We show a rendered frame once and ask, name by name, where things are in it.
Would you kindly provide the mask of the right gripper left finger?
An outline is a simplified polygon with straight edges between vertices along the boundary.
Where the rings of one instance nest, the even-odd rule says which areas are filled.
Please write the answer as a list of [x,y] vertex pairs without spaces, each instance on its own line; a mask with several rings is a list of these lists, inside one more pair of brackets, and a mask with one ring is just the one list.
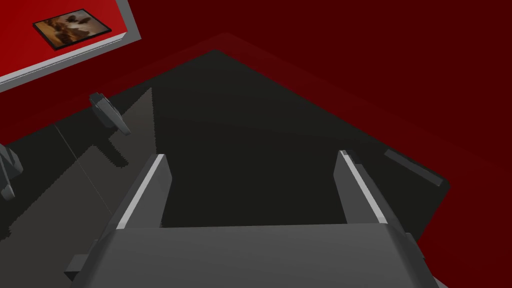
[[141,183],[129,198],[127,207],[115,228],[155,229],[161,226],[164,209],[173,181],[165,154],[157,154],[149,169],[142,174]]

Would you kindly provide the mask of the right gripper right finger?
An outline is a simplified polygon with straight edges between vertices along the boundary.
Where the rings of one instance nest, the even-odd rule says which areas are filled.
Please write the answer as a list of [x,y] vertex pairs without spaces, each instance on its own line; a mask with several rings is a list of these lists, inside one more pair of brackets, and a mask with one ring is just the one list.
[[337,153],[333,178],[348,224],[388,223],[354,161],[345,150]]

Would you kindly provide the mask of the dark grey hinge bar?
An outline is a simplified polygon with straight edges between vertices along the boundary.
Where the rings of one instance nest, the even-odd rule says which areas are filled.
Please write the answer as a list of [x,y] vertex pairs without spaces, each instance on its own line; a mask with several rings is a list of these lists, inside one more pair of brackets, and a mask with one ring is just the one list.
[[444,182],[444,179],[438,174],[435,174],[434,172],[426,169],[425,167],[398,153],[395,150],[387,149],[384,152],[384,155],[436,186],[440,186]]

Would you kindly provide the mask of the brown framed picture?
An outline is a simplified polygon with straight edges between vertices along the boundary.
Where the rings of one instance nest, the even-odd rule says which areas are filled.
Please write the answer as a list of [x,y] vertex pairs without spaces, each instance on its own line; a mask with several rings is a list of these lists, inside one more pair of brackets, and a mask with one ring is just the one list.
[[31,25],[55,51],[112,31],[85,9],[47,18]]

